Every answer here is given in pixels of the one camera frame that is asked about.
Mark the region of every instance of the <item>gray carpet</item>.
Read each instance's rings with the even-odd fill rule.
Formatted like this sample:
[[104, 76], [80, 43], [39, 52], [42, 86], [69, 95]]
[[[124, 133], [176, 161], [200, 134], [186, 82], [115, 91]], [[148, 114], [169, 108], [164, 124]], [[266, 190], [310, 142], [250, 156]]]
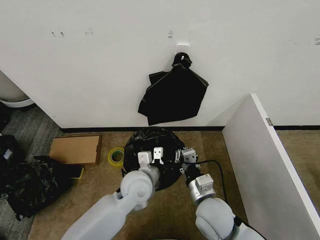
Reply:
[[[52, 140], [62, 132], [58, 125], [51, 120], [39, 107], [29, 110], [15, 109], [11, 121], [2, 131], [3, 135], [14, 135], [22, 148], [26, 160], [33, 156], [48, 155]], [[26, 240], [34, 218], [16, 220], [15, 213], [7, 200], [0, 198], [0, 239]]]

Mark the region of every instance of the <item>floor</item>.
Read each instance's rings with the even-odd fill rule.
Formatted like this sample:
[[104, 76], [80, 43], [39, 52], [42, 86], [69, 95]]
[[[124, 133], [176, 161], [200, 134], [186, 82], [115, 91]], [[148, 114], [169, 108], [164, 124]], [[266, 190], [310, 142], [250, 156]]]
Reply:
[[[48, 154], [54, 136], [62, 134], [59, 127], [38, 107], [27, 112], [15, 112], [12, 121], [2, 133], [16, 136], [18, 143], [26, 152], [27, 159], [35, 155]], [[319, 213], [320, 131], [295, 130], [277, 133]], [[98, 199], [105, 194], [113, 193], [119, 187], [121, 172], [110, 166], [106, 158], [111, 148], [124, 146], [132, 134], [132, 132], [103, 133], [100, 164], [87, 166], [83, 178], [35, 218], [16, 221], [10, 206], [5, 199], [0, 198], [0, 239], [2, 239], [1, 234], [7, 240], [60, 239], [68, 227]], [[217, 159], [221, 162], [231, 208], [238, 216], [246, 219], [222, 133], [179, 131], [175, 134], [187, 146], [195, 148], [200, 160]], [[218, 196], [223, 198], [217, 166], [204, 165], [202, 171], [211, 174], [214, 188]], [[195, 209], [190, 201], [184, 176], [181, 176], [172, 187], [156, 192], [147, 208], [130, 213], [125, 226], [114, 239], [204, 239], [194, 224]]]

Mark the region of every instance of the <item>black bag hanging on wall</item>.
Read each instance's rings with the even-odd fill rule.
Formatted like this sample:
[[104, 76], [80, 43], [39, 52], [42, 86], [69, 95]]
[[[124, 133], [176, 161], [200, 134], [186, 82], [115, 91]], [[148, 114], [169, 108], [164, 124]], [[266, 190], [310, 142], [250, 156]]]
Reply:
[[195, 117], [205, 96], [208, 82], [189, 69], [192, 61], [186, 53], [174, 57], [172, 70], [149, 75], [149, 86], [138, 113], [155, 125]]

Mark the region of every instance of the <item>white partition wall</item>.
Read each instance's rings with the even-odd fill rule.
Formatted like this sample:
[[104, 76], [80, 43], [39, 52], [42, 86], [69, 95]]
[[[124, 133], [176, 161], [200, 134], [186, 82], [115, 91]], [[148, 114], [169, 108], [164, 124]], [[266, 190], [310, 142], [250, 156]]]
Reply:
[[256, 94], [223, 136], [249, 224], [268, 240], [318, 240], [320, 218]]

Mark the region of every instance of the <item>black baseboard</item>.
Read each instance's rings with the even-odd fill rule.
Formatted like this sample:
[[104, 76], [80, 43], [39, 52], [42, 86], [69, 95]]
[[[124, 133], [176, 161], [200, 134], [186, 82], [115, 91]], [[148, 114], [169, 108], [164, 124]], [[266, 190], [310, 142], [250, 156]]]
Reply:
[[320, 130], [320, 125], [273, 126], [275, 130]]
[[[163, 127], [170, 131], [222, 131], [224, 126], [167, 126]], [[143, 127], [80, 127], [80, 128], [61, 128], [65, 134], [69, 133], [91, 133], [91, 132], [135, 132]]]
[[[275, 130], [320, 130], [320, 125], [293, 125], [293, 126], [273, 126]], [[65, 134], [70, 133], [92, 133], [92, 132], [136, 132], [143, 127], [78, 127], [61, 128]], [[170, 131], [222, 131], [224, 126], [167, 126]]]

